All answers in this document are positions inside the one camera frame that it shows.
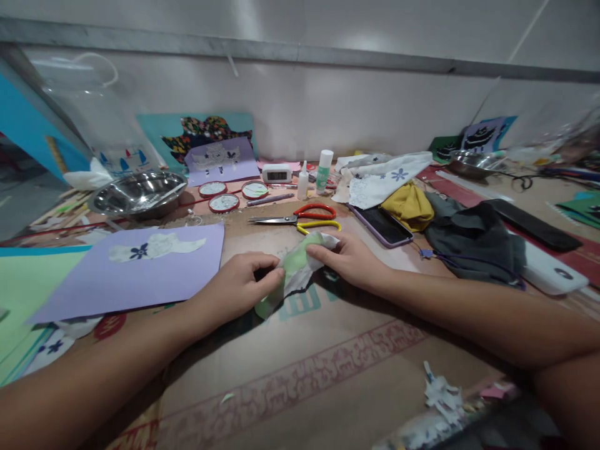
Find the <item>yellow fabric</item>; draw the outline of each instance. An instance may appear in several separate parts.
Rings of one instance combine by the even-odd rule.
[[[391,194],[381,207],[410,231],[423,231],[433,220],[434,212],[425,193],[409,181]]]

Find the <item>small white clock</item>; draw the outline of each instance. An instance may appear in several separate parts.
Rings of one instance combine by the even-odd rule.
[[[292,169],[289,164],[265,164],[262,167],[262,180],[269,183],[291,183]]]

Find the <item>hand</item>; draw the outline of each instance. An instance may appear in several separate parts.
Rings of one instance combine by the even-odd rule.
[[[377,258],[358,237],[339,231],[327,231],[339,239],[334,251],[310,245],[306,252],[314,259],[334,269],[343,279],[357,288],[374,292],[391,269]]]
[[[278,257],[262,252],[237,254],[186,305],[193,309],[209,305],[217,326],[238,318],[279,286],[285,275],[282,268],[271,270],[260,281],[254,277],[257,270],[268,271],[277,264]]]

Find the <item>scissors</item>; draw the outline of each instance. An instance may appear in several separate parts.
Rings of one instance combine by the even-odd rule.
[[[329,212],[330,214],[318,214],[316,212],[305,212],[308,209],[324,209],[325,211]],[[316,221],[316,222],[298,223],[298,219],[301,219],[301,218],[323,219],[323,220]],[[311,203],[308,205],[304,205],[300,209],[297,209],[296,211],[294,211],[293,216],[253,217],[252,219],[249,220],[249,222],[258,223],[258,224],[266,224],[266,225],[282,225],[282,224],[296,225],[296,229],[300,233],[309,234],[309,232],[306,231],[305,228],[311,228],[311,227],[323,226],[323,225],[331,225],[331,226],[337,227],[338,231],[341,231],[342,226],[340,225],[340,223],[336,222],[335,220],[332,220],[335,218],[336,218],[336,210],[333,209],[331,206]]]

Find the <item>left hand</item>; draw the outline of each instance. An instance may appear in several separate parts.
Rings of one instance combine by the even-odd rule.
[[[257,270],[274,269],[277,264],[278,257],[262,252],[235,255],[201,291],[186,302],[190,308],[188,313],[193,315],[198,311],[198,314],[202,314],[200,308],[209,306],[218,325],[238,318],[279,286],[285,276],[282,268],[271,270],[260,281],[254,277]]]

